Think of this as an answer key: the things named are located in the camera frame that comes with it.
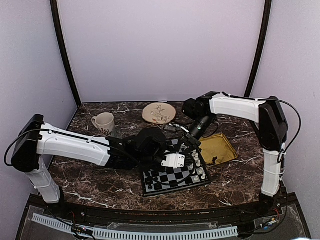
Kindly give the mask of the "black chess pawn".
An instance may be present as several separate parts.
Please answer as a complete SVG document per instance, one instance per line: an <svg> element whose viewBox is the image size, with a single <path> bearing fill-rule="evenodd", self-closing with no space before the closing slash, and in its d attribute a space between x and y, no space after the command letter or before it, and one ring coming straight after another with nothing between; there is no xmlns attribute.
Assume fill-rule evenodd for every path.
<svg viewBox="0 0 320 240"><path fill-rule="evenodd" d="M154 185L154 189L157 191L157 190L161 190L162 189L162 186L159 185L159 184L155 184Z"/></svg>

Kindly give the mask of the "gold metal tray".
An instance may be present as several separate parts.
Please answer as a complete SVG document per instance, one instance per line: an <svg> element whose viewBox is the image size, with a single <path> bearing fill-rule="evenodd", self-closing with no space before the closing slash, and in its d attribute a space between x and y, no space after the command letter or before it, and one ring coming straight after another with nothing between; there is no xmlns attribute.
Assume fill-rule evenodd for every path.
<svg viewBox="0 0 320 240"><path fill-rule="evenodd" d="M220 165L238 158L238 153L223 133L203 137L199 141L201 155L208 166ZM212 162L213 157L217 157L215 164Z"/></svg>

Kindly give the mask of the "black white chess board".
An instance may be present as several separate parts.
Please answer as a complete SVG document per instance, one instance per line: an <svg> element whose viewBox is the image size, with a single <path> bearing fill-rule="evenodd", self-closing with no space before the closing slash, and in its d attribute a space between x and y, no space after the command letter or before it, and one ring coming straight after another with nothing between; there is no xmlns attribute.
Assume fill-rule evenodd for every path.
<svg viewBox="0 0 320 240"><path fill-rule="evenodd" d="M200 161L207 175L207 180L193 182L192 173L195 168L191 170L190 166L178 168L160 168L159 166L153 166L146 170L142 170L140 173L143 196L153 197L210 184L212 182L212 178L207 171L200 148L196 149L196 151L199 153ZM147 185L145 183L146 178L152 179L152 184ZM161 185L162 189L155 190L155 185Z"/></svg>

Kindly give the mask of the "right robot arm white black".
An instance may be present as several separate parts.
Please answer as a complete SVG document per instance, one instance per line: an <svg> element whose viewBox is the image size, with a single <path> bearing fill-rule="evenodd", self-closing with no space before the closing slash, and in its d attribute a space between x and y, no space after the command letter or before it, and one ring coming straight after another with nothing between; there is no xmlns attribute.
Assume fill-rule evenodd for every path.
<svg viewBox="0 0 320 240"><path fill-rule="evenodd" d="M289 124L282 103L275 96L249 98L216 91L190 98L183 103L182 112L194 122L179 144L185 145L188 152L196 150L201 145L200 138L218 115L251 121L264 155L261 194L272 198L280 190L285 155L290 147L286 143Z"/></svg>

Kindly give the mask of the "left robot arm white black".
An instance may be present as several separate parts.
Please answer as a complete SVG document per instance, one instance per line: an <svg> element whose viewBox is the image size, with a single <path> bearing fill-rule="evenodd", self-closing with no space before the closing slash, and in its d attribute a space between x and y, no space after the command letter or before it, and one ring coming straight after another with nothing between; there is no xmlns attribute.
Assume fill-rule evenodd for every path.
<svg viewBox="0 0 320 240"><path fill-rule="evenodd" d="M81 160L107 169L132 170L146 165L161 165L167 160L167 139L158 128L144 128L126 138L96 137L59 129L35 114L18 137L7 147L4 164L24 173L44 202L60 218L67 218L70 206L43 156Z"/></svg>

